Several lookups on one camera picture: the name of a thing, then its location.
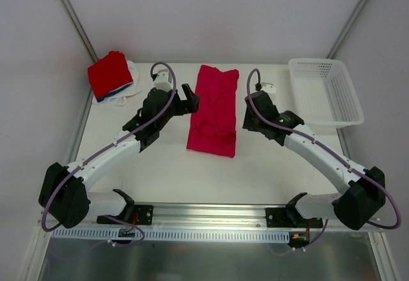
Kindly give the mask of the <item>crimson pink t-shirt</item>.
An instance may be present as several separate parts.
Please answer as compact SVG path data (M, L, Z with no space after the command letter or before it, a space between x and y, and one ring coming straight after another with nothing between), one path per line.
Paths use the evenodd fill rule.
M236 154L236 90L238 70L222 72L203 65L195 94L199 110L191 115L187 149L234 158Z

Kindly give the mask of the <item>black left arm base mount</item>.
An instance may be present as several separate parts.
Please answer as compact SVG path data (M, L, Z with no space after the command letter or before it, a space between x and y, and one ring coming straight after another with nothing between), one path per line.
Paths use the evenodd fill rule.
M127 204L119 215L111 215L111 217L127 224L151 225L153 208L152 205L147 204ZM98 224L119 224L118 221L114 221L106 215L96 218Z

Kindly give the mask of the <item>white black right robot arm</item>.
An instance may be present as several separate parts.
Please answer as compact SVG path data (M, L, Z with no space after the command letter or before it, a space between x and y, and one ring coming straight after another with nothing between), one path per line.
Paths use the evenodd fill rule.
M279 112L270 96L256 91L245 97L243 128L293 151L309 162L336 188L334 194L302 192L286 205L286 220L300 227L312 218L338 219L359 230L385 204L385 175L377 167L365 168L334 153L313 137L312 130L292 111Z

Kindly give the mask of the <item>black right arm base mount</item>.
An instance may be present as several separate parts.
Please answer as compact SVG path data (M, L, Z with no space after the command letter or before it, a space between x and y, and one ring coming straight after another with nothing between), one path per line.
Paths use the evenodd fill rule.
M323 227L321 218L306 219L294 209L285 207L270 207L265 209L265 220L268 228L310 228Z

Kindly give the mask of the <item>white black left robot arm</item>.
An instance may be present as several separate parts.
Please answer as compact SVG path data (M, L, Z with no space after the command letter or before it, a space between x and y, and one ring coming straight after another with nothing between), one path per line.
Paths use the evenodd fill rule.
M116 188L108 193L92 192L91 187L125 159L142 153L160 136L160 131L174 116L194 114L200 98L188 84L183 84L182 100L176 90L165 92L152 88L136 115L123 125L113 140L90 157L68 165L54 163L45 173L39 195L44 209L42 227L47 215L57 225L71 229L85 218L94 216L100 224L126 224L137 211L131 196Z

